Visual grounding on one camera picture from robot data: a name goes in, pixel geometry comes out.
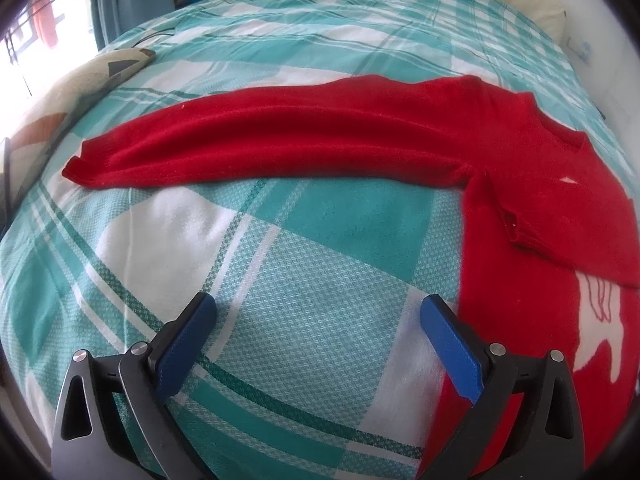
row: teal and white checkered blanket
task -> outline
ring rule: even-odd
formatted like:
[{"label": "teal and white checkered blanket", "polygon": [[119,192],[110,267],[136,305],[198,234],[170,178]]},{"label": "teal and white checkered blanket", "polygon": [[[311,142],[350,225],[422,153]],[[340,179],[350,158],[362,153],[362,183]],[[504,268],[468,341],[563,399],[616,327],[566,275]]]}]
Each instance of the teal and white checkered blanket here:
[{"label": "teal and white checkered blanket", "polygon": [[169,408],[220,478],[411,479],[443,379],[417,309],[432,292],[456,303],[457,192],[350,178],[90,191],[60,169],[158,108],[363,74],[533,91],[632,190],[615,138],[561,49],[496,0],[206,0],[110,48],[149,36],[157,59],[73,128],[0,244],[0,337],[34,418],[50,438],[76,349],[149,340],[205,290],[220,318]]}]

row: wall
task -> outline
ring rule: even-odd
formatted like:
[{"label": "wall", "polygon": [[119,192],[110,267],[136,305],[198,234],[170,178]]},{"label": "wall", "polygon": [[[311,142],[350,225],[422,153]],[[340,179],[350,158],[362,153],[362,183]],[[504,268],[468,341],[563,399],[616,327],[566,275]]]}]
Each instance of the wall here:
[{"label": "wall", "polygon": [[[606,123],[640,173],[640,57],[603,0],[561,0],[567,26],[562,48]],[[587,41],[588,62],[568,48]]]}]

